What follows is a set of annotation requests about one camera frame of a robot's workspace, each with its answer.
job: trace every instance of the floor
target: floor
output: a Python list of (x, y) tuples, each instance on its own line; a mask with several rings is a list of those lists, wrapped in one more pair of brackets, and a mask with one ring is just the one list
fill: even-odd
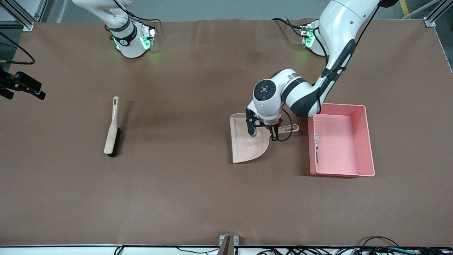
[[(406, 0), (409, 11), (413, 11), (429, 0)], [(414, 18), (423, 18), (435, 5), (417, 14)], [(162, 21), (195, 21), (195, 20), (270, 20), (272, 18), (319, 18), (326, 2), (320, 0), (135, 0), (128, 10), (144, 18), (158, 18)], [(400, 4), (388, 9), (381, 9), (376, 19), (400, 19), (404, 16)], [(90, 12), (77, 7), (71, 0), (55, 1), (47, 17), (48, 22), (100, 22)], [(436, 30), (450, 62), (453, 61), (453, 9), (439, 18)], [(5, 34), (18, 42), (22, 31), (2, 29)], [(0, 59), (12, 59), (15, 49), (0, 45)]]

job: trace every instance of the green led light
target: green led light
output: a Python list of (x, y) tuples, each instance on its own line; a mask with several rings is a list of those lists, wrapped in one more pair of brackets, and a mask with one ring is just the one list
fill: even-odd
[(148, 39), (140, 37), (140, 41), (142, 42), (144, 49), (149, 49), (150, 46), (149, 46), (149, 40)]
[(115, 38), (113, 38), (113, 41), (114, 41), (115, 44), (116, 44), (116, 49), (117, 49), (117, 50), (120, 50), (120, 47), (118, 46), (118, 43), (116, 42)]
[(314, 36), (310, 36), (310, 38), (307, 39), (307, 43), (305, 44), (307, 47), (313, 46), (314, 43)]

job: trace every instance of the black cable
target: black cable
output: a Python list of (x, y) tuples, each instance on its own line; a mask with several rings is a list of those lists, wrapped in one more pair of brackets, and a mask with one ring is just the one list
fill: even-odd
[(378, 239), (378, 238), (379, 238), (379, 239), (388, 240), (388, 241), (394, 243), (397, 247), (399, 247), (399, 245), (398, 245), (397, 243), (395, 243), (395, 241), (393, 241), (393, 240), (390, 239), (390, 238), (383, 237), (383, 236), (372, 236), (372, 237), (366, 239), (366, 240), (363, 242), (362, 247), (361, 247), (361, 249), (360, 249), (360, 255), (363, 255), (363, 250), (364, 250), (365, 245), (366, 245), (367, 242), (369, 242), (370, 240), (373, 240), (373, 239)]
[(14, 49), (17, 49), (17, 47), (15, 46), (12, 46), (12, 45), (9, 45), (9, 44), (5, 44), (5, 43), (0, 43), (1, 45), (4, 45), (4, 46), (8, 46), (8, 47), (11, 47), (11, 48), (14, 48)]
[(335, 255), (341, 255), (341, 254), (343, 254), (344, 252), (346, 252), (346, 251), (348, 251), (348, 250), (353, 250), (353, 249), (357, 249), (357, 248), (358, 248), (358, 247), (355, 246), (355, 247), (346, 248), (346, 249), (344, 249), (344, 250), (339, 249), (339, 250), (335, 253)]
[(294, 28), (300, 29), (300, 26), (295, 26), (295, 25), (292, 25), (291, 23), (288, 23), (289, 19), (283, 20), (281, 18), (274, 18), (274, 19), (271, 19), (271, 20), (281, 21), (281, 22), (285, 23), (287, 26), (292, 26)]
[(281, 21), (281, 22), (283, 22), (285, 25), (289, 26), (289, 27), (290, 27), (290, 28), (291, 28), (298, 36), (303, 37), (303, 38), (308, 38), (308, 36), (306, 36), (306, 35), (299, 34), (299, 33), (295, 30), (295, 28), (300, 29), (300, 26), (295, 26), (295, 25), (291, 24), (291, 22), (289, 21), (289, 19), (282, 20), (281, 18), (274, 18), (274, 19), (272, 19), (272, 20)]
[(192, 250), (183, 250), (183, 249), (178, 248), (178, 247), (176, 247), (176, 249), (178, 249), (178, 250), (180, 250), (180, 251), (184, 251), (184, 252), (195, 253), (195, 254), (208, 254), (209, 252), (214, 252), (214, 251), (216, 251), (216, 250), (219, 250), (219, 249), (217, 248), (217, 249), (215, 249), (215, 250), (210, 250), (210, 251), (205, 251), (205, 252), (196, 252), (196, 251), (192, 251)]
[(291, 119), (291, 116), (289, 115), (289, 113), (285, 109), (282, 108), (282, 110), (284, 111), (284, 113), (286, 113), (286, 115), (289, 118), (289, 123), (291, 124), (291, 131), (289, 132), (289, 135), (288, 135), (287, 138), (285, 138), (283, 140), (277, 139), (276, 141), (278, 141), (278, 142), (285, 142), (285, 141), (287, 141), (288, 139), (291, 138), (291, 135), (293, 135), (293, 119)]
[(291, 254), (291, 255), (297, 255), (297, 253), (294, 251), (294, 249), (288, 248), (288, 252), (285, 253), (285, 255), (290, 255), (290, 254)]
[(319, 45), (321, 46), (321, 49), (323, 49), (323, 52), (324, 52), (324, 58), (326, 59), (326, 66), (327, 64), (329, 63), (329, 58), (327, 57), (327, 51), (326, 49), (324, 48), (323, 44), (321, 43), (321, 41), (319, 40), (319, 38), (316, 36), (316, 30), (319, 30), (319, 27), (313, 29), (313, 35), (316, 39), (316, 41), (319, 43)]
[(30, 57), (31, 59), (31, 62), (20, 62), (20, 61), (10, 61), (10, 60), (7, 60), (6, 62), (8, 64), (34, 64), (36, 63), (36, 61), (34, 60), (34, 57), (28, 53), (28, 51), (26, 51), (24, 48), (22, 48), (22, 46), (20, 46), (19, 44), (17, 44), (16, 42), (14, 42), (11, 38), (9, 38), (8, 36), (6, 36), (4, 33), (0, 32), (0, 35), (5, 37), (5, 39), (7, 39), (8, 41), (10, 41), (12, 44), (16, 45), (17, 48), (21, 49), (25, 54), (27, 54), (28, 57)]
[(113, 253), (113, 255), (120, 255), (124, 250), (124, 245), (118, 247), (115, 249), (115, 252)]
[(303, 253), (304, 255), (310, 255), (310, 254), (305, 253), (306, 250), (298, 249), (298, 251), (299, 251), (299, 255), (302, 254), (302, 253)]
[(370, 20), (369, 20), (368, 23), (366, 24), (366, 26), (365, 26), (365, 28), (363, 29), (362, 33), (360, 34), (359, 39), (358, 39), (357, 42), (356, 42), (356, 46), (359, 45), (360, 39), (362, 38), (362, 35), (363, 35), (363, 32), (365, 32), (365, 30), (368, 28), (368, 25), (369, 25), (370, 22), (373, 20), (374, 16), (375, 16), (376, 13), (377, 13), (377, 10), (379, 10), (379, 6), (376, 8), (376, 10), (374, 11), (374, 13), (373, 13), (373, 15), (371, 16)]
[(328, 251), (326, 251), (326, 250), (324, 250), (324, 249), (322, 249), (322, 248), (313, 248), (313, 247), (307, 248), (307, 250), (310, 250), (310, 249), (316, 251), (317, 254), (319, 254), (319, 255), (332, 255), (332, 254), (330, 254), (330, 252), (328, 252)]
[[(346, 69), (347, 69), (346, 67), (335, 68), (335, 69), (333, 69), (333, 70), (330, 70), (330, 71), (326, 74), (326, 77), (329, 76), (329, 75), (330, 75), (331, 73), (333, 73), (333, 72), (336, 72), (336, 71), (338, 71), (338, 70), (343, 70), (343, 71), (344, 71), (344, 70), (346, 70)], [(321, 113), (321, 110), (322, 110), (322, 109), (321, 109), (322, 105), (321, 105), (321, 94), (320, 94), (320, 93), (321, 93), (321, 88), (318, 88), (318, 91), (316, 92), (316, 97), (317, 97), (317, 99), (318, 99), (318, 108), (319, 108), (319, 110), (316, 112), (316, 114), (320, 114), (320, 113)]]
[(264, 250), (264, 251), (258, 252), (256, 255), (268, 255), (266, 252), (273, 252), (273, 250)]
[(125, 13), (127, 13), (128, 16), (130, 16), (131, 19), (133, 20), (146, 20), (146, 21), (158, 21), (159, 23), (162, 23), (159, 19), (143, 19), (143, 18), (140, 18), (138, 16), (136, 16), (135, 14), (133, 14), (132, 12), (128, 11), (126, 8), (123, 8), (117, 0), (113, 0), (115, 2), (115, 4), (122, 10), (124, 11)]

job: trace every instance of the yellow stripe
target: yellow stripe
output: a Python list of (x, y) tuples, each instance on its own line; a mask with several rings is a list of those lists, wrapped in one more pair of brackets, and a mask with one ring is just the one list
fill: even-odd
[(400, 0), (401, 9), (403, 10), (404, 16), (409, 14), (409, 9), (407, 8), (406, 0)]

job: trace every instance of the hand brush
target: hand brush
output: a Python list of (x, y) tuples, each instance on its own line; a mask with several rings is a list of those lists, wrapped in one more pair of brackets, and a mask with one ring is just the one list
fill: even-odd
[(109, 133), (107, 134), (106, 146), (104, 153), (109, 157), (116, 157), (118, 153), (118, 144), (120, 143), (121, 129), (118, 127), (118, 104), (119, 97), (113, 98), (112, 122), (110, 124)]

